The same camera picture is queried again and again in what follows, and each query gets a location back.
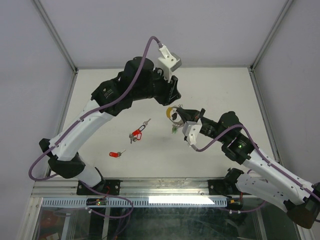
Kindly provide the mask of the black key tag with key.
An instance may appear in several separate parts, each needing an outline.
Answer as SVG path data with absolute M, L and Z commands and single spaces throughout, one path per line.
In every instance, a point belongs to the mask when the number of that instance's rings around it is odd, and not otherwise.
M 173 113 L 171 115 L 171 118 L 172 118 L 173 121 L 175 121 L 177 119 L 177 117 L 178 117 L 178 113 L 177 112 L 175 112 L 175 113 Z

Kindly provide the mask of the large grey keyring yellow handle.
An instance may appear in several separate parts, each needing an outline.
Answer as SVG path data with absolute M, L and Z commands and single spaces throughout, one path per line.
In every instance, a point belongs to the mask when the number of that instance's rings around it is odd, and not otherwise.
M 178 109 L 182 108 L 182 104 L 169 106 L 166 109 L 165 115 L 172 123 L 172 126 L 175 128 L 181 128 L 184 125 L 183 120 L 181 119 L 180 115 L 178 114 Z

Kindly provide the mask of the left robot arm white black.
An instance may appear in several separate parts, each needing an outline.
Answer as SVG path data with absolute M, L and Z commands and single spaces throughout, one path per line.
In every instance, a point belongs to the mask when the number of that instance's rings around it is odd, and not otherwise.
M 100 127 L 129 109 L 134 101 L 154 98 L 168 106 L 181 98 L 178 78 L 172 74 L 181 66 L 181 60 L 173 55 L 160 59 L 159 63 L 161 66 L 155 67 L 150 59 L 141 56 L 129 60 L 115 78 L 102 82 L 92 92 L 82 112 L 67 129 L 39 142 L 42 151 L 47 152 L 53 172 L 65 179 L 78 179 L 93 194 L 103 192 L 103 176 L 82 160 L 78 150 Z

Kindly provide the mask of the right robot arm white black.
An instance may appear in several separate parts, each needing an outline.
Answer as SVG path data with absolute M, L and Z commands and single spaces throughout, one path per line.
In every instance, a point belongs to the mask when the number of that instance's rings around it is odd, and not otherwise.
M 254 195 L 283 210 L 300 227 L 313 226 L 320 214 L 320 184 L 302 179 L 260 150 L 234 111 L 224 113 L 217 122 L 204 117 L 205 109 L 179 107 L 176 112 L 184 123 L 184 139 L 196 152 L 220 142 L 228 159 L 261 176 L 253 180 L 233 168 L 224 178 L 226 192 Z

